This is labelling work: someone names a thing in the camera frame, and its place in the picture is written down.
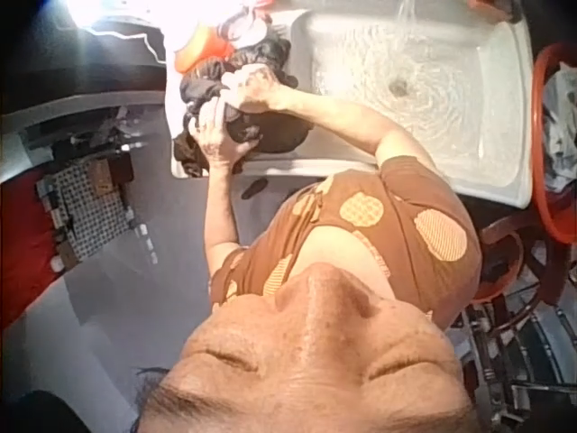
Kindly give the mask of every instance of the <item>brown dress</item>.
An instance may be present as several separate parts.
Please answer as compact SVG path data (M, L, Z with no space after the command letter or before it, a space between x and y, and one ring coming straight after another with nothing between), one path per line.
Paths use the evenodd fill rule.
M380 173L348 170L300 190L250 247L228 255L211 281L211 300L275 293L318 226L361 240L395 296L432 315L454 317L476 291L481 250L449 185L414 157L385 161Z

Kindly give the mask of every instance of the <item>running water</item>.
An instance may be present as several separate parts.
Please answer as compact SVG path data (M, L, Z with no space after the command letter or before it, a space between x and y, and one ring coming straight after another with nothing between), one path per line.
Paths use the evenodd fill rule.
M393 51L402 52L415 30L417 15L415 0L400 0L397 10L397 38L393 42Z
M310 28L313 90L372 106L405 126L448 175L480 155L482 79L476 46L420 23L415 0L394 20L343 16Z

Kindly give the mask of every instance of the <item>closed eye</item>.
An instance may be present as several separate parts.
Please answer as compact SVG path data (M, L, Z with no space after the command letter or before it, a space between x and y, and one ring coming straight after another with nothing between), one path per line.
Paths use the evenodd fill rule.
M393 364L385 364L370 371L367 375L367 382L374 381L381 376L390 375L404 370L407 367L417 364L430 364L428 361L416 359L414 357L401 358Z
M223 364L227 364L233 368L243 370L247 373L256 373L258 370L258 368L255 365L248 363L247 361L235 355L224 354L222 352L216 352L215 350L211 349L207 349L203 353L216 358Z

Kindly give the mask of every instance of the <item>black and white checkered cloth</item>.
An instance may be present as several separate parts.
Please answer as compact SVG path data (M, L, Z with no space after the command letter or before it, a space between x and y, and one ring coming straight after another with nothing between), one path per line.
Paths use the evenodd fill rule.
M88 177L88 164L69 167L53 176L63 219L72 218L70 244L80 262L125 230L128 223L118 191L98 197Z

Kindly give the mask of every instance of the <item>hand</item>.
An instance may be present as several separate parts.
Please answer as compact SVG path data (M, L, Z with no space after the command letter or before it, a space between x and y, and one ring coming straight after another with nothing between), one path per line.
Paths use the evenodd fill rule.
M244 113L269 111L271 100L281 88L272 70L259 63L245 65L234 73L226 72L222 81L229 89L221 90L221 98Z
M233 169L246 153L253 149L258 141L237 143L233 141L224 126L225 102L221 97L213 97L200 107L197 125L189 126L190 135L197 141L206 156L211 169Z

